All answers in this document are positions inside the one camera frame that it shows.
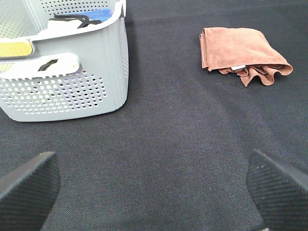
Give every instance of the folded towel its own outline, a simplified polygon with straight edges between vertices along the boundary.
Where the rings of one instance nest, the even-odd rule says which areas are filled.
[[[86,15],[92,20],[101,20],[101,22],[107,21],[112,16],[109,9],[84,11],[84,12],[77,12],[77,13],[74,13],[74,14]]]
[[[200,43],[203,69],[218,69],[224,75],[236,73],[245,87],[255,76],[269,86],[274,83],[276,72],[286,76],[293,71],[264,35],[254,29],[204,28]]]

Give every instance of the gray plastic basket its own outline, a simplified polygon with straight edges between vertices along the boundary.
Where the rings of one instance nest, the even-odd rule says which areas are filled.
[[[0,106],[10,118],[23,122],[73,119],[108,113],[124,104],[128,91],[125,0],[0,0],[0,5],[0,43],[3,38],[21,37],[34,48],[28,56],[0,58]],[[102,8],[113,13],[106,22],[40,35],[55,13]],[[67,57],[78,62],[75,69],[31,71],[40,60]],[[4,66],[12,64],[18,68],[6,75]]]

